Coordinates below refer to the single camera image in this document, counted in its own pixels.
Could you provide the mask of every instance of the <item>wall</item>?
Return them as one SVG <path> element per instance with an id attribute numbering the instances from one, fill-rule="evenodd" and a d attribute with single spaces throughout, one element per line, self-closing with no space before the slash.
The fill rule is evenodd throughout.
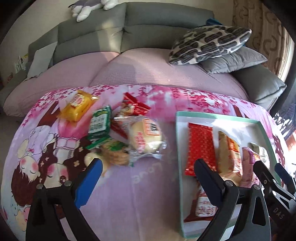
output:
<path id="1" fill-rule="evenodd" d="M 168 2 L 212 10 L 215 18 L 231 25 L 233 0 L 131 0 L 144 2 Z M 18 56 L 28 52 L 30 43 L 54 26 L 71 17 L 68 6 L 75 0 L 37 0 L 13 24 L 0 45 L 0 73 L 5 81 Z"/>

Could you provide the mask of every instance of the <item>sofa backrest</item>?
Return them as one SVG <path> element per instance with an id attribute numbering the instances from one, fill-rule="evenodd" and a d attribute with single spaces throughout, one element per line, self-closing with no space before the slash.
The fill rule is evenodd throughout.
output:
<path id="1" fill-rule="evenodd" d="M 76 22 L 60 23 L 29 45 L 27 69 L 34 54 L 58 42 L 50 66 L 65 59 L 93 52 L 122 53 L 135 48 L 171 49 L 189 29 L 213 18 L 210 10 L 169 3 L 128 2 L 108 11 L 98 9 Z"/>

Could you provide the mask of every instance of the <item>pink sofa cover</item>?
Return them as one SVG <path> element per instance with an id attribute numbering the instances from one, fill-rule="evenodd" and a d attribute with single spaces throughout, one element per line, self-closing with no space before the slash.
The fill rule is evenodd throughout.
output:
<path id="1" fill-rule="evenodd" d="M 132 49 L 79 55 L 54 65 L 38 78 L 22 82 L 4 104 L 7 115 L 26 116 L 46 93 L 73 87 L 120 84 L 150 84 L 205 90 L 248 100 L 241 84 L 231 74 L 207 74 L 198 65 L 171 66 L 170 50 Z"/>

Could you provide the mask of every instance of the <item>sofa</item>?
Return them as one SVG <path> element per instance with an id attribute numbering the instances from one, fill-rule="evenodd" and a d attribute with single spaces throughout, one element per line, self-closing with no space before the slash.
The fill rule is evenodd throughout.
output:
<path id="1" fill-rule="evenodd" d="M 199 65 L 167 63 L 173 43 L 214 18 L 210 10 L 178 4 L 129 2 L 91 12 L 78 23 L 60 23 L 28 48 L 26 71 L 0 91 L 7 115 L 25 116 L 44 94 L 72 87 L 119 84 L 169 85 L 241 98 L 270 110 L 286 85 L 263 65 L 207 74 Z M 57 42 L 49 69 L 24 79 L 37 50 Z"/>

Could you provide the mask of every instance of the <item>sofa armrest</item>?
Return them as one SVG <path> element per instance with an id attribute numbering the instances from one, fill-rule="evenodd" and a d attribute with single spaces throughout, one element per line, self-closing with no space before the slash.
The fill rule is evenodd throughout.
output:
<path id="1" fill-rule="evenodd" d="M 3 108 L 6 98 L 10 93 L 27 77 L 25 70 L 20 70 L 17 74 L 0 90 L 0 106 Z"/>
<path id="2" fill-rule="evenodd" d="M 244 87 L 249 100 L 270 110 L 277 98 L 286 89 L 286 84 L 269 69 L 259 64 L 231 73 Z"/>

